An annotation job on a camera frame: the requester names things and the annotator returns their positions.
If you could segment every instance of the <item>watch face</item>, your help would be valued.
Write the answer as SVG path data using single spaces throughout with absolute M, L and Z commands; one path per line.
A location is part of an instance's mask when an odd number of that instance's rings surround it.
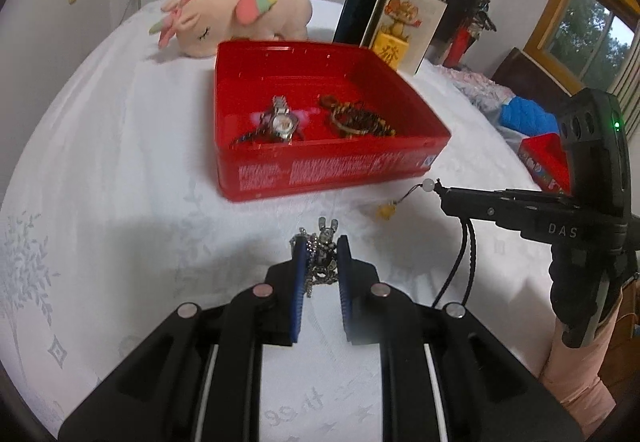
M 293 131 L 293 119 L 289 115 L 276 115 L 271 121 L 273 131 L 279 135 L 286 135 Z

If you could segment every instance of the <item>blue cloth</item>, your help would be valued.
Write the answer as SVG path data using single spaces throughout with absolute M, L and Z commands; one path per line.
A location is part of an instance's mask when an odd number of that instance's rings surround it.
M 558 124 L 552 114 L 548 114 L 539 104 L 518 96 L 502 107 L 500 124 L 529 136 L 558 133 Z

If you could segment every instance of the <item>red tin box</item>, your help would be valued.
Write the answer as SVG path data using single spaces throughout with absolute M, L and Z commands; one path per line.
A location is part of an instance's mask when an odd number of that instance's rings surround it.
M 523 139 L 518 156 L 540 189 L 570 193 L 569 168 L 557 133 Z
M 363 101 L 395 137 L 340 138 L 320 95 Z M 285 96 L 304 140 L 231 146 Z M 340 44 L 220 44 L 214 88 L 220 191 L 242 201 L 423 175 L 450 139 L 421 96 L 372 51 Z

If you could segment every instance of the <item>unicorn plush toy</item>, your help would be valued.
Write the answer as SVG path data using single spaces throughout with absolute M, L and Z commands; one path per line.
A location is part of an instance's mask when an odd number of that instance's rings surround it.
M 168 0 L 162 11 L 149 34 L 160 33 L 160 49 L 175 35 L 191 57 L 212 56 L 232 38 L 306 40 L 312 14 L 310 0 Z

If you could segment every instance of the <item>brown headboard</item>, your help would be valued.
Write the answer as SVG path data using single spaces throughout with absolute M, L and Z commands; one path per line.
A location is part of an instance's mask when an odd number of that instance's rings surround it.
M 549 74 L 517 48 L 509 52 L 492 80 L 508 86 L 521 98 L 536 101 L 550 114 L 557 114 L 569 98 L 569 94 Z

